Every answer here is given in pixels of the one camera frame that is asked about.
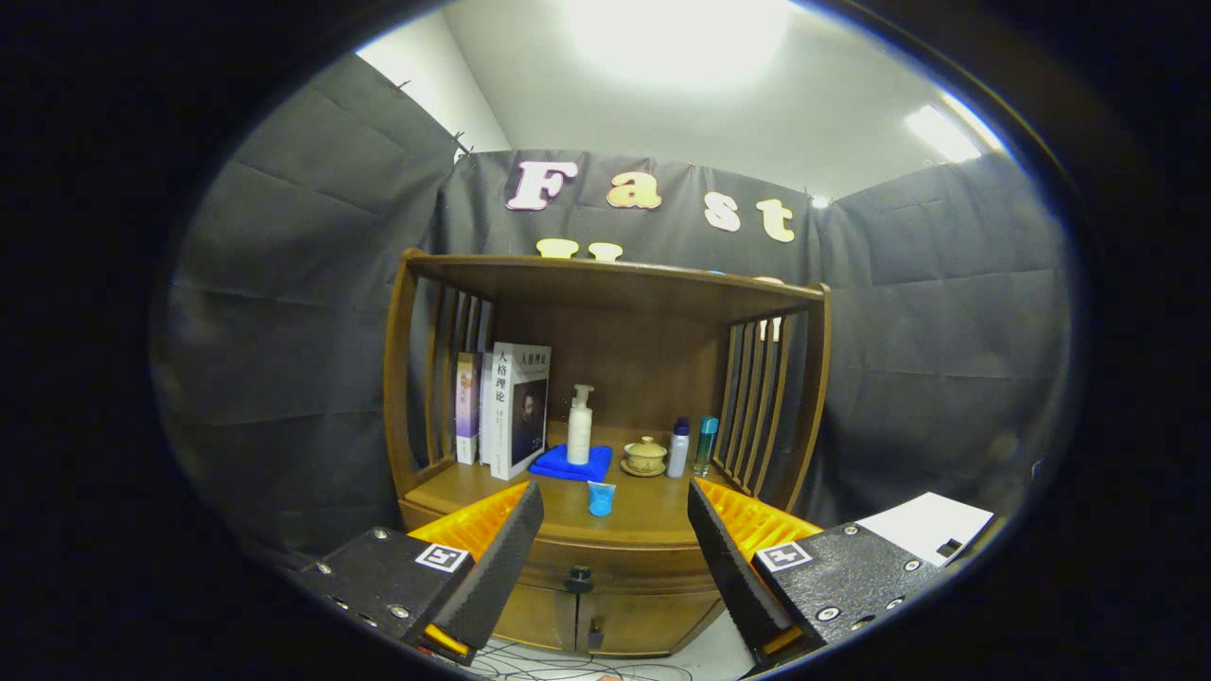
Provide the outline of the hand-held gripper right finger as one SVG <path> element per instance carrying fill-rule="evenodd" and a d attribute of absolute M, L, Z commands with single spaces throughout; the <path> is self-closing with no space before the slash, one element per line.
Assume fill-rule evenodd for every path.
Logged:
<path fill-rule="evenodd" d="M 687 515 L 757 668 L 851 639 L 943 574 L 859 523 L 820 530 L 701 477 L 689 483 Z"/>

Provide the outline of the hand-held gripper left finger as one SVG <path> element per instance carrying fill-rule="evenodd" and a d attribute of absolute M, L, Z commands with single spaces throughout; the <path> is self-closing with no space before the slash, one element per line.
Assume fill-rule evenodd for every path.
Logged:
<path fill-rule="evenodd" d="M 467 666 L 489 642 L 544 521 L 532 481 L 419 530 L 373 527 L 289 570 L 325 611 L 423 656 Z"/>

